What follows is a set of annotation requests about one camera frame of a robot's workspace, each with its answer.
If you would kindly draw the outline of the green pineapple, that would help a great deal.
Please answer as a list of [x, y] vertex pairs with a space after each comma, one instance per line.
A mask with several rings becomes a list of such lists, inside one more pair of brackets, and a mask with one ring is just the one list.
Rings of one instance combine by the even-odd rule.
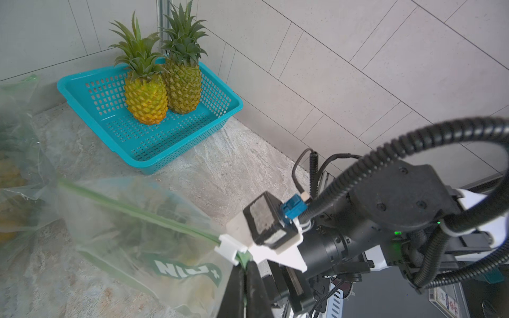
[[166, 53], [163, 80], [168, 96], [168, 108], [185, 115], [195, 111], [201, 98], [201, 56], [207, 52], [199, 40], [207, 35], [203, 20], [192, 14], [192, 2], [173, 6], [165, 16], [169, 27], [164, 29], [168, 38], [163, 41]]

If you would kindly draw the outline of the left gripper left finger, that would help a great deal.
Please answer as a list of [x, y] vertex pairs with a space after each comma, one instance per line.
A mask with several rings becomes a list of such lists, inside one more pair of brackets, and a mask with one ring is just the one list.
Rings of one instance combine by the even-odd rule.
[[241, 265], [232, 269], [217, 318], [244, 318], [245, 271]]

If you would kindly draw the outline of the yellow pineapple zip bag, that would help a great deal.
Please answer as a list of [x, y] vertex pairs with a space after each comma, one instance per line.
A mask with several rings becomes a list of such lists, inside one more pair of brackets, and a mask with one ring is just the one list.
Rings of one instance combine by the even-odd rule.
[[233, 269], [224, 230], [177, 192], [142, 177], [57, 183], [77, 251], [115, 279], [187, 317], [216, 317]]

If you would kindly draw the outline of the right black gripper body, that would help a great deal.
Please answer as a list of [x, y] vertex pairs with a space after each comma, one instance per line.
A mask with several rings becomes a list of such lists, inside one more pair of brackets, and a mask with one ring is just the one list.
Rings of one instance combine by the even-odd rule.
[[416, 254], [424, 252], [437, 222], [460, 212], [451, 188], [430, 165], [397, 161], [333, 200], [314, 217], [298, 250], [305, 272], [274, 267], [274, 304], [309, 312], [325, 294], [326, 277], [358, 281], [374, 270], [364, 253], [380, 246], [389, 265], [403, 266], [405, 277], [417, 272]]

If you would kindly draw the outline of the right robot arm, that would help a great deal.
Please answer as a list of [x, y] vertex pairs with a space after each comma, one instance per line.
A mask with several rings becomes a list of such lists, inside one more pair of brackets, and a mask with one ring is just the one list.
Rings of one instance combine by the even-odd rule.
[[272, 265], [271, 302], [296, 314], [323, 311], [337, 280], [355, 283], [375, 269], [379, 247], [387, 266], [419, 292], [472, 279], [508, 261], [508, 235], [497, 244], [485, 226], [508, 211], [508, 180], [488, 196], [443, 184], [429, 165], [398, 161], [332, 198], [314, 217], [298, 250], [307, 270]]

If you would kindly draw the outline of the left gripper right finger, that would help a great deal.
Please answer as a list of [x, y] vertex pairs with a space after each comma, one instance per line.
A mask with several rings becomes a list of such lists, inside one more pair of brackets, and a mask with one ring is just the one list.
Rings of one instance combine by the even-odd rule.
[[271, 304], [256, 262], [249, 261], [246, 267], [246, 317], [273, 318]]

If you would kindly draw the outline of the orange pineapple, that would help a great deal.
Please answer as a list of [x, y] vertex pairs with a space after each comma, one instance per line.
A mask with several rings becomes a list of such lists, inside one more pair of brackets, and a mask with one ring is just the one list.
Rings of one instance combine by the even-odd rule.
[[139, 21], [134, 15], [131, 18], [131, 28], [119, 21], [111, 24], [115, 27], [112, 31], [122, 38], [122, 41], [111, 45], [111, 48], [122, 51], [115, 59], [115, 64], [124, 64], [129, 71], [124, 84], [128, 110], [142, 124], [159, 124], [168, 112], [164, 68], [157, 62], [163, 54], [153, 50], [160, 40], [159, 34], [152, 33], [143, 37]]

